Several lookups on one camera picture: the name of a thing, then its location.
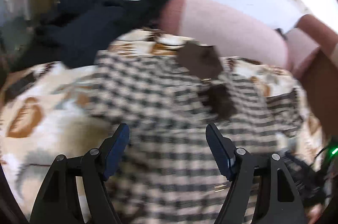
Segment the dark navy garment pile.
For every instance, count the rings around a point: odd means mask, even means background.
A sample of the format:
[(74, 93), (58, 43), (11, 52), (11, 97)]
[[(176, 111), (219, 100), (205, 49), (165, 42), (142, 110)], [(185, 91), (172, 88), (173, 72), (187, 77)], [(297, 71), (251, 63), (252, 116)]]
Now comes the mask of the dark navy garment pile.
[(97, 51), (127, 32), (153, 25), (169, 0), (58, 0), (35, 21), (1, 25), (1, 74), (60, 61), (91, 65)]

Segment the pink and maroon pillow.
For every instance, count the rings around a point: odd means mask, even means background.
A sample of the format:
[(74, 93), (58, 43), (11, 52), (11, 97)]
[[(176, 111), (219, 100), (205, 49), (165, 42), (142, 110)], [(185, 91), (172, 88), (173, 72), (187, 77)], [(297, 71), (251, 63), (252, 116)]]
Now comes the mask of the pink and maroon pillow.
[(323, 52), (330, 62), (337, 66), (337, 32), (314, 15), (302, 16), (295, 27), (287, 32), (286, 44), (289, 54), (289, 69), (300, 79)]

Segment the black cream checked coat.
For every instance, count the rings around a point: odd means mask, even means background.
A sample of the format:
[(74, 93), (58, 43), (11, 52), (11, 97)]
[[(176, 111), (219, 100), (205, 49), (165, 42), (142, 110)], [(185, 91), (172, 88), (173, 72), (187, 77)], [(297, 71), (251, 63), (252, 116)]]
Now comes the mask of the black cream checked coat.
[(174, 57), (96, 56), (88, 113), (129, 126), (131, 136), (109, 187), (122, 223), (213, 223), (227, 191), (206, 141), (216, 124), (252, 154), (280, 150), (278, 137), (296, 136), (304, 119), (297, 85), (274, 98), (225, 69), (217, 81), (230, 96), (225, 117), (207, 105), (206, 86)]

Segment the brown wooden headboard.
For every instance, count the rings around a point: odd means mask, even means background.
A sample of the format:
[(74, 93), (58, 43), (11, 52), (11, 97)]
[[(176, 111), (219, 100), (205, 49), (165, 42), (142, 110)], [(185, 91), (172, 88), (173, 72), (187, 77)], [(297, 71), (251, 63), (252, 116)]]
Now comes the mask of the brown wooden headboard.
[(326, 136), (337, 135), (337, 80), (337, 68), (322, 51), (316, 54), (300, 80)]

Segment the small black object behind pillow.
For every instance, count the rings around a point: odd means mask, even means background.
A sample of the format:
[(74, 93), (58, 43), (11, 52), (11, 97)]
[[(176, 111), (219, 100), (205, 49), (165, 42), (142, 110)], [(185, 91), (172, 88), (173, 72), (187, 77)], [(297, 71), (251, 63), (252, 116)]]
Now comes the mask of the small black object behind pillow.
[(287, 36), (284, 34), (281, 28), (276, 28), (275, 31), (283, 38), (284, 41), (287, 40)]

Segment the leaf-print fleece blanket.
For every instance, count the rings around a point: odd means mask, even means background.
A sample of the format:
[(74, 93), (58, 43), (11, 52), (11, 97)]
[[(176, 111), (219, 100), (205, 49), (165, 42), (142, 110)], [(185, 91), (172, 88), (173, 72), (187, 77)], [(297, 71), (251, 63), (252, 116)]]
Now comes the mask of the leaf-print fleece blanket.
[[(176, 59), (173, 52), (167, 51), (145, 54), (132, 49), (126, 40), (111, 45), (107, 51), (123, 57)], [(304, 122), (296, 136), (278, 137), (278, 152), (291, 150), (307, 163), (313, 162), (323, 147), (321, 124), (308, 105), (305, 90), (292, 74), (240, 57), (223, 57), (221, 64), (220, 74), (229, 69), (247, 77), (264, 97), (274, 98), (289, 91), (292, 84), (297, 85), (298, 107)], [(31, 86), (1, 105), (1, 165), (25, 217), (30, 217), (42, 181), (58, 154), (81, 156), (101, 145), (118, 127), (88, 113), (95, 69), (96, 63), (76, 69), (61, 62), (36, 65), (26, 71), (34, 77)], [(216, 86), (219, 77), (213, 82)]]

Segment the long pink bolster pillow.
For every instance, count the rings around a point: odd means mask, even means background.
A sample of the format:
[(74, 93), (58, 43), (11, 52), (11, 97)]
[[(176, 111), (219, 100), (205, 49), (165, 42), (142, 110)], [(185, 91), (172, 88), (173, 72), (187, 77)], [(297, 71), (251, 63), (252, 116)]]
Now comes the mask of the long pink bolster pillow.
[(221, 57), (240, 56), (289, 69), (288, 48), (276, 30), (211, 0), (169, 0), (160, 12), (159, 27), (215, 46)]

